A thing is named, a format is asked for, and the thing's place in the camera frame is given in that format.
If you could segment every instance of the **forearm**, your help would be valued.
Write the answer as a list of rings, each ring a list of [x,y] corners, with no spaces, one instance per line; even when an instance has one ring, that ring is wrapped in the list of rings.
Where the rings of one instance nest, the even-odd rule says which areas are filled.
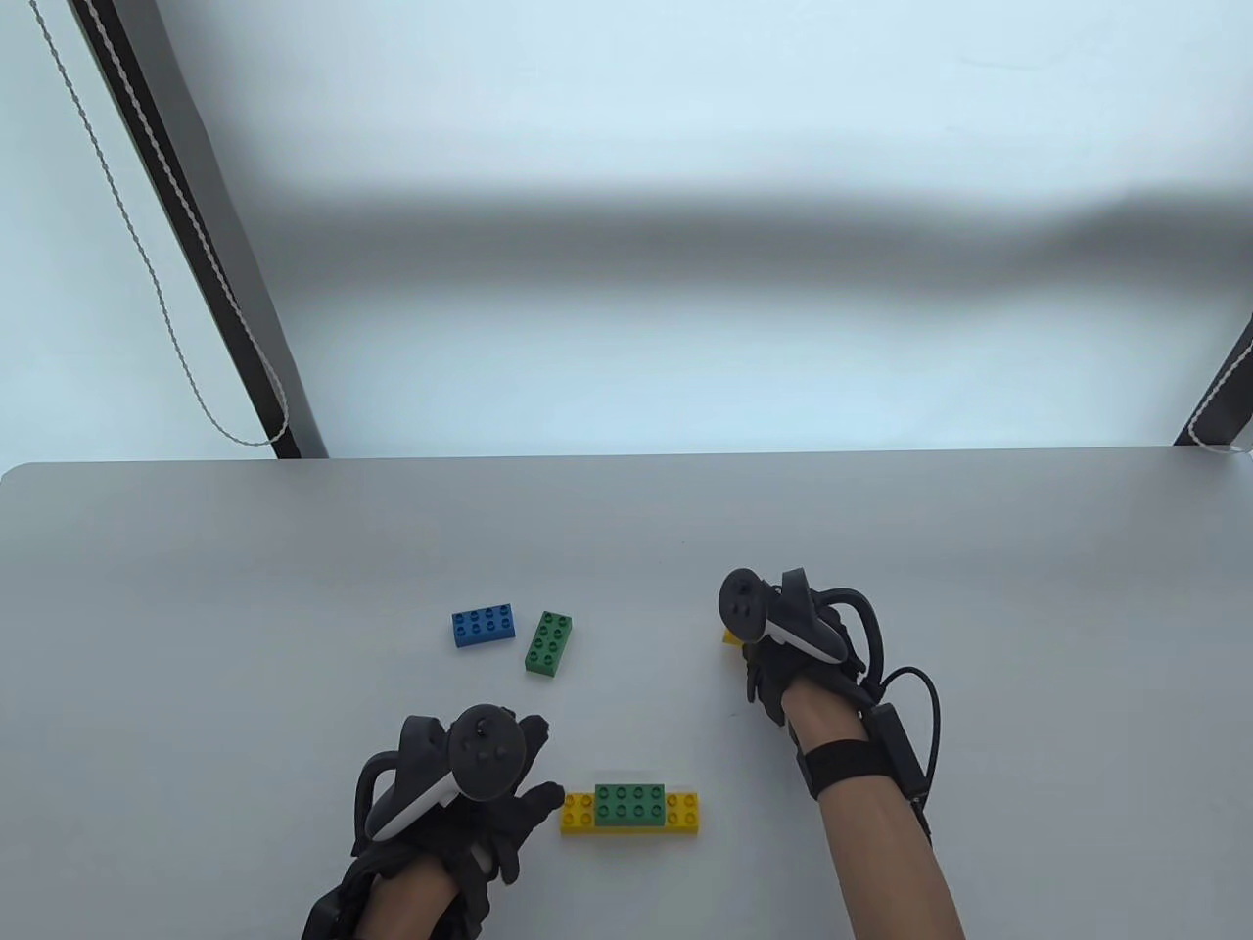
[[[419,859],[370,892],[357,925],[360,940],[427,940],[457,886],[435,859]]]
[[[783,696],[801,747],[865,739],[856,712],[803,679]],[[857,940],[961,940],[957,910],[908,802],[887,777],[856,777],[818,796]]]

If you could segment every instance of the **white table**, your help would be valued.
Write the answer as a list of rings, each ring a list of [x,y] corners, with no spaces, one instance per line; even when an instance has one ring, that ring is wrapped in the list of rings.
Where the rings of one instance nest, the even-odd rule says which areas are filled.
[[[553,820],[485,936],[847,936],[719,643],[727,572],[799,564],[940,684],[930,817],[970,936],[1247,936],[1250,549],[1253,465],[1179,449],[21,467],[3,932],[294,937],[361,762],[494,701],[551,721],[535,780],[692,785],[704,828]],[[454,647],[450,612],[504,602],[517,640]],[[521,663],[545,608],[575,618],[551,682]],[[923,749],[925,694],[893,699]]]

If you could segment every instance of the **yellow lego brick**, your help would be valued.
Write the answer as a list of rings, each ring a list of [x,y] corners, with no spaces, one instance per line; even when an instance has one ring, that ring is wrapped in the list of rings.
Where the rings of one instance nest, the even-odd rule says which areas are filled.
[[[700,797],[695,793],[665,795],[665,833],[694,836],[700,831]]]
[[[694,836],[700,831],[700,797],[693,792],[665,795],[665,825],[596,826],[595,796],[566,793],[561,807],[563,836]]]

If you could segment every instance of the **black strap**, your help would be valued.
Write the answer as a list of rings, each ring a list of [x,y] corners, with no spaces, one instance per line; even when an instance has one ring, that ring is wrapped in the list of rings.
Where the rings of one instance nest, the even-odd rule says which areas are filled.
[[[853,777],[890,777],[892,762],[878,744],[868,741],[832,741],[801,758],[801,771],[814,800],[840,781]]]

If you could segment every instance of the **blue lego brick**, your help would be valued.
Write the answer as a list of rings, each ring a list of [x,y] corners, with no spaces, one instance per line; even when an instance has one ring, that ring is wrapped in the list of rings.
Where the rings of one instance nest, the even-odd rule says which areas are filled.
[[[452,642],[457,647],[476,647],[494,639],[512,638],[514,610],[509,604],[452,614]]]

